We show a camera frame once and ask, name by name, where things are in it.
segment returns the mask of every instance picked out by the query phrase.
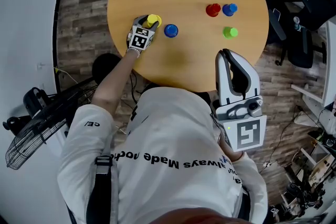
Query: plastic cup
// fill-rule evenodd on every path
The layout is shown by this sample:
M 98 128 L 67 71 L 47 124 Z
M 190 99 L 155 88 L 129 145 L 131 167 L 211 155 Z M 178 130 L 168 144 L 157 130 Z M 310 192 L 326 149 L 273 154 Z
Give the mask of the plastic cup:
M 234 13 L 238 10 L 238 7 L 236 4 L 229 4 L 223 6 L 223 13 L 226 16 L 232 16 Z
M 219 4 L 208 5 L 205 9 L 207 15 L 211 17 L 216 17 L 221 11 L 221 6 Z
M 159 21 L 158 28 L 162 24 L 162 19 L 159 15 L 151 14 L 147 18 L 147 25 L 148 27 L 151 27 L 156 21 Z
M 179 29 L 177 28 L 176 25 L 166 25 L 166 27 L 164 28 L 164 34 L 167 36 L 167 37 L 170 37 L 170 38 L 173 38 L 173 37 L 176 37 L 177 34 L 179 33 L 178 31 Z
M 227 39 L 232 39 L 238 36 L 238 30 L 234 27 L 225 27 L 223 30 L 223 36 Z

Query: office chair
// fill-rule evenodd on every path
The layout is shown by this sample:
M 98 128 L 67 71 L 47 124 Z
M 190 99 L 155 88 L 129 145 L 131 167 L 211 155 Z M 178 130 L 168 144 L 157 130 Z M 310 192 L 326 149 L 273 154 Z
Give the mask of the office chair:
M 302 2 L 304 8 L 293 14 L 300 18 L 300 25 L 310 31 L 317 30 L 327 20 L 336 15 L 336 0 L 283 0 L 285 2 Z
M 288 56 L 288 60 L 295 66 L 302 68 L 311 68 L 313 62 L 313 50 L 325 52 L 325 45 L 322 48 L 312 44 L 311 33 L 302 27 L 301 31 L 295 30 L 295 22 L 293 18 L 295 14 L 291 13 L 286 7 L 285 2 L 293 0 L 266 0 L 269 14 L 269 33 L 267 43 L 282 44 L 282 53 L 280 61 L 276 61 L 276 65 L 281 66 L 283 60 Z M 307 4 L 307 10 L 312 11 L 311 6 L 315 5 L 308 0 L 299 0 Z M 280 12 L 280 18 L 273 13 L 274 9 Z M 326 61 L 326 53 L 323 54 L 323 62 Z

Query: gray device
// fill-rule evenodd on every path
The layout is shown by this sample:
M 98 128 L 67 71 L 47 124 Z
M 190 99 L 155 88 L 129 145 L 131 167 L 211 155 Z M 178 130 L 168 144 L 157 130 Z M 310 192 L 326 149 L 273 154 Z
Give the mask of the gray device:
M 233 151 L 261 146 L 267 117 L 261 110 L 263 98 L 257 71 L 239 54 L 223 49 L 216 57 L 216 87 L 220 103 L 216 109 L 218 123 Z

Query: table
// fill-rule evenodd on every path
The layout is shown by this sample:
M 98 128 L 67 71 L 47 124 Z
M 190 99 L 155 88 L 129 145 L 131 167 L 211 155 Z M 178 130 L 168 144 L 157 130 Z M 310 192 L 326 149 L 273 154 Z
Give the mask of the table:
M 222 11 L 217 17 L 209 17 L 205 8 L 213 3 L 235 3 L 238 11 L 232 17 Z M 108 25 L 121 55 L 126 52 L 126 36 L 133 20 L 144 14 L 161 16 L 162 26 L 137 61 L 135 71 L 159 85 L 194 92 L 215 90 L 215 57 L 219 50 L 231 49 L 254 65 L 268 34 L 265 0 L 108 0 Z M 179 28 L 175 38 L 164 35 L 167 24 Z M 225 26 L 236 27 L 238 37 L 225 39 Z

